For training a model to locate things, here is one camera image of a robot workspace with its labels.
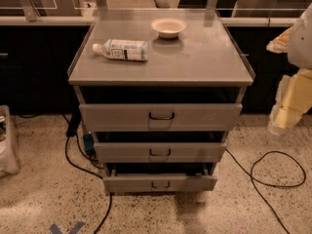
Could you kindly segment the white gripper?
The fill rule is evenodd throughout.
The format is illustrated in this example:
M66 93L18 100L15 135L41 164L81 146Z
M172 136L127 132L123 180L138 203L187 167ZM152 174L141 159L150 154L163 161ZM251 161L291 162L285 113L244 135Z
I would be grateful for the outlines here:
M276 94L268 131L282 135L292 129L312 108L312 4L297 19L293 27L271 40L266 50L281 54L300 69L293 77L284 75Z

